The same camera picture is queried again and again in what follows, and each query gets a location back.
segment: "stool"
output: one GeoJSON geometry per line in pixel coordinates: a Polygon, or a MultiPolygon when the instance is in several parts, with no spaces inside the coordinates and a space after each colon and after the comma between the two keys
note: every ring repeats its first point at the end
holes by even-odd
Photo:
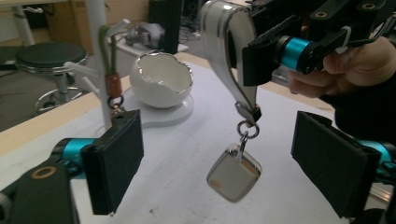
{"type": "Polygon", "coordinates": [[[20,70],[55,77],[57,90],[49,91],[38,98],[35,102],[37,114],[47,112],[87,93],[80,88],[68,87],[67,80],[74,82],[74,79],[70,76],[72,69],[64,66],[66,62],[85,64],[87,61],[86,51],[78,45],[69,43],[40,43],[17,52],[15,64],[20,70]]]}

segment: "cracked eggshell bowl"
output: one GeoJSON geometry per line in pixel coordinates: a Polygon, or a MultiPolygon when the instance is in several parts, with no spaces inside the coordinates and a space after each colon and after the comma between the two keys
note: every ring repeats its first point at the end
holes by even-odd
{"type": "Polygon", "coordinates": [[[192,71],[172,54],[144,53],[132,65],[130,81],[132,91],[142,103],[169,108],[189,96],[192,71]]]}

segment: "finger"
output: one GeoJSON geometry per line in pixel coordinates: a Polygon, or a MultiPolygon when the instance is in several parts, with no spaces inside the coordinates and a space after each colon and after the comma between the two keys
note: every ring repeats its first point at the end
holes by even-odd
{"type": "Polygon", "coordinates": [[[309,98],[317,98],[325,94],[330,88],[330,86],[319,87],[319,86],[312,86],[307,83],[304,83],[294,77],[289,78],[289,89],[293,93],[298,93],[304,95],[309,98]]]}
{"type": "Polygon", "coordinates": [[[290,77],[293,77],[300,82],[306,83],[310,86],[326,87],[334,83],[334,81],[341,75],[329,74],[325,71],[314,70],[311,73],[304,75],[289,70],[290,77]]]}

